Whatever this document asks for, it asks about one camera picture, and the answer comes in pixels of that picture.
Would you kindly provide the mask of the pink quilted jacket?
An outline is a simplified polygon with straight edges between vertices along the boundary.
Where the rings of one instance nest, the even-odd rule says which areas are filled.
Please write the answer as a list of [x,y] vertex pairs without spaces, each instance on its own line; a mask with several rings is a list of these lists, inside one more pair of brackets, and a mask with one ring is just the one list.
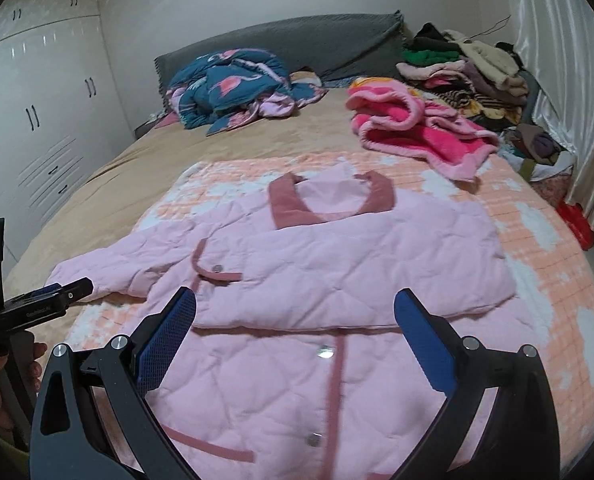
[[140,300],[126,332],[180,287],[195,292],[193,328],[148,401],[205,479],[393,474],[444,400],[397,326],[401,289],[489,348],[536,341],[479,204],[399,190],[345,164],[284,174],[50,274],[79,278],[94,298]]

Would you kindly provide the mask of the bag of dark clothes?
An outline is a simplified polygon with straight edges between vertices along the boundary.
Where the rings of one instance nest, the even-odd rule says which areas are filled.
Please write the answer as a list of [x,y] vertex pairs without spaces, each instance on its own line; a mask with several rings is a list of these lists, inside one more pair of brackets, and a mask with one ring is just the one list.
[[503,130],[498,154],[529,183],[569,177],[576,156],[539,126],[519,124]]

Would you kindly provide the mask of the pile of folded clothes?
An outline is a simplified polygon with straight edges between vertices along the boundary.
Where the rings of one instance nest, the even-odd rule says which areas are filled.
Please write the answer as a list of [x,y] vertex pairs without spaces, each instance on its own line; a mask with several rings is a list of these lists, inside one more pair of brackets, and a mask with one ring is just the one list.
[[491,46],[427,23],[402,50],[397,71],[410,86],[500,132],[528,122],[539,87],[514,46]]

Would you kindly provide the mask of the tan bed sheet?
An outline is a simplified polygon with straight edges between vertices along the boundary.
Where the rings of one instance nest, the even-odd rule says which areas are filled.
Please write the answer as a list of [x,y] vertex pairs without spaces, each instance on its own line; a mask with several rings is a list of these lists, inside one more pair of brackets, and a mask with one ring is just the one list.
[[144,212],[195,162],[268,158],[328,151],[358,152],[346,92],[330,90],[284,119],[260,119],[208,136],[178,122],[152,129],[96,171],[47,222],[8,274],[7,296],[38,289],[57,263],[126,236]]

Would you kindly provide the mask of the orange white checkered blanket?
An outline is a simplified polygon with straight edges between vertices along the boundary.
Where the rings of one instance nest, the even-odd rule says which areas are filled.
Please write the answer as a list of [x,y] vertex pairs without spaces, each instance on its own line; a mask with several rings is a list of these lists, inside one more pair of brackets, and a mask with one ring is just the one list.
[[[486,211],[518,296],[532,317],[536,341],[530,344],[539,349],[553,390],[562,466],[571,467],[594,439],[594,278],[562,220],[502,158],[490,157],[478,170],[474,192],[443,179],[422,162],[369,152],[203,162],[186,170],[130,234],[205,214],[265,190],[284,174],[310,178],[340,164],[358,174],[379,172],[399,190],[475,202]],[[129,311],[114,322],[120,332],[142,304],[131,298]]]

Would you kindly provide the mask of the white wardrobe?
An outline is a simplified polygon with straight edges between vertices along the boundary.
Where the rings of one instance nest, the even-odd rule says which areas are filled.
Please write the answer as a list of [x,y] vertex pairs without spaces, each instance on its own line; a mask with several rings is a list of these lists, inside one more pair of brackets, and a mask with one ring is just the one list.
[[97,0],[4,0],[0,218],[5,272],[70,195],[133,140]]

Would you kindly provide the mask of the red plastic bag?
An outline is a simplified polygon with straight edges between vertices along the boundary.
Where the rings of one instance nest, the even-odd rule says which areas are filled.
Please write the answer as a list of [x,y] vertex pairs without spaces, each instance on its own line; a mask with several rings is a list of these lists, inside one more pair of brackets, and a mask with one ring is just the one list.
[[556,212],[566,226],[570,229],[583,250],[589,250],[594,246],[594,230],[585,218],[584,211],[580,204],[568,204],[562,200],[556,207]]

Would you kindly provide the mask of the blue flamingo print garment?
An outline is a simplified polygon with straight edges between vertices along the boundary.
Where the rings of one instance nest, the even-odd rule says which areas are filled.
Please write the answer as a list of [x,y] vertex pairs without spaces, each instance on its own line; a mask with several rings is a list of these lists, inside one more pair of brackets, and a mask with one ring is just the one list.
[[326,95],[321,84],[294,81],[276,54],[238,48],[198,56],[168,83],[164,102],[187,130],[209,136],[261,118],[282,119]]

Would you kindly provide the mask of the hot pink fleece blanket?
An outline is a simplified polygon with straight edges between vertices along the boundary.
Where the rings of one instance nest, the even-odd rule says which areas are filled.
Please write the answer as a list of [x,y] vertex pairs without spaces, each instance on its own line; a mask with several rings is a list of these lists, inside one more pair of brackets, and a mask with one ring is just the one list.
[[449,105],[419,96],[403,82],[359,78],[348,89],[351,129],[362,148],[423,160],[442,177],[472,182],[498,136]]

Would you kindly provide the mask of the grey bed headboard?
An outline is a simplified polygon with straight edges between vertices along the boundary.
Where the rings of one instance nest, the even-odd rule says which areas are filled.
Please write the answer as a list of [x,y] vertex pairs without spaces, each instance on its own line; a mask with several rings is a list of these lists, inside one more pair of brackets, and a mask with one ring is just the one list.
[[237,48],[269,50],[290,72],[310,67],[324,81],[395,77],[405,39],[401,11],[312,15],[232,30],[160,55],[154,64],[162,96],[173,76],[198,56]]

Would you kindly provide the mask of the cream satin curtain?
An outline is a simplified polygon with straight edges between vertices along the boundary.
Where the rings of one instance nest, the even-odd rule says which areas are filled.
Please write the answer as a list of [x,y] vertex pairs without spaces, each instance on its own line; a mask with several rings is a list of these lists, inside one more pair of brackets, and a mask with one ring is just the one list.
[[594,11],[586,0],[510,0],[516,51],[541,93],[532,118],[577,157],[567,195],[594,228]]

